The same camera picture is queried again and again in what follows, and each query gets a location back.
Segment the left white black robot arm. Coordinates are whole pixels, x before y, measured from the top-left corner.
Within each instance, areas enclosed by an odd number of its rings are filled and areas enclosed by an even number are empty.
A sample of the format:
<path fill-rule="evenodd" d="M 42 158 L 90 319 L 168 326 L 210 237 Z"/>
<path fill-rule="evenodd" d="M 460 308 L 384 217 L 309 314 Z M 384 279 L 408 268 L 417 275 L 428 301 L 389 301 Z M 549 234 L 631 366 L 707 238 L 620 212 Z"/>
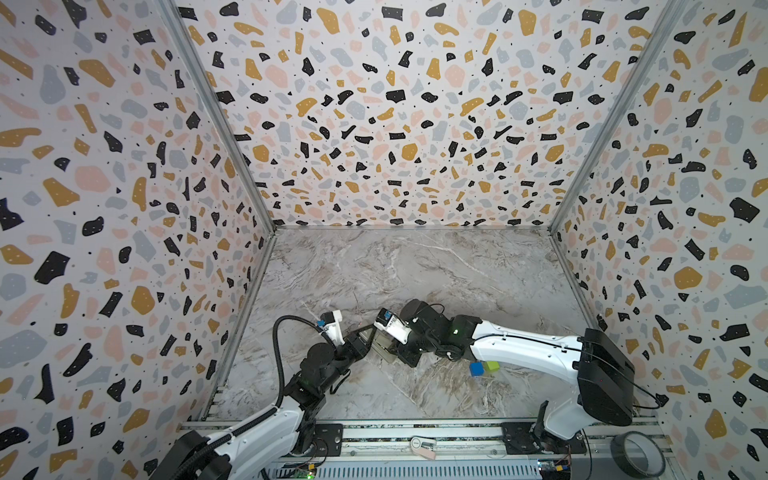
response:
<path fill-rule="evenodd" d="M 371 326 L 348 334 L 339 346 L 311 346 L 300 369 L 278 392 L 276 402 L 240 423 L 211 435 L 182 435 L 152 473 L 153 479 L 252 479 L 280 458 L 328 453 L 313 441 L 317 415 L 373 346 Z"/>

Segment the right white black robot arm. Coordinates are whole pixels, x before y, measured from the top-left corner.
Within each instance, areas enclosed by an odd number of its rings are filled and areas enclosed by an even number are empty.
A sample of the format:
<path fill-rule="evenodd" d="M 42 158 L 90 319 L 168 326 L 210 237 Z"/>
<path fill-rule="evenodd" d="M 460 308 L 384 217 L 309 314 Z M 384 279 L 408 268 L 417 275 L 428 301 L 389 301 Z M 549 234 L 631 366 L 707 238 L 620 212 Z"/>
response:
<path fill-rule="evenodd" d="M 393 338 L 390 352 L 410 367 L 432 353 L 450 361 L 510 364 L 564 381 L 565 390 L 542 402 L 533 423 L 508 434 L 514 453 L 561 453 L 588 426 L 633 422 L 634 366 L 600 330 L 547 336 L 470 315 L 447 318 L 417 299 L 399 314 L 381 310 L 375 325 Z"/>

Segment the white remote control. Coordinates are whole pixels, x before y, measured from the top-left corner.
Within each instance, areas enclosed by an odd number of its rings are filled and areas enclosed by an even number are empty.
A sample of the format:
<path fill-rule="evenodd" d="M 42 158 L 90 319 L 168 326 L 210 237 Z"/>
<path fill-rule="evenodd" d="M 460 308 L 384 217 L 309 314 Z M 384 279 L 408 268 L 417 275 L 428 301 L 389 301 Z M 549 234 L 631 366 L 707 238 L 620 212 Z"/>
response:
<path fill-rule="evenodd" d="M 373 338 L 372 350 L 386 363 L 391 364 L 397 360 L 396 345 L 397 341 L 395 339 L 377 331 Z"/>

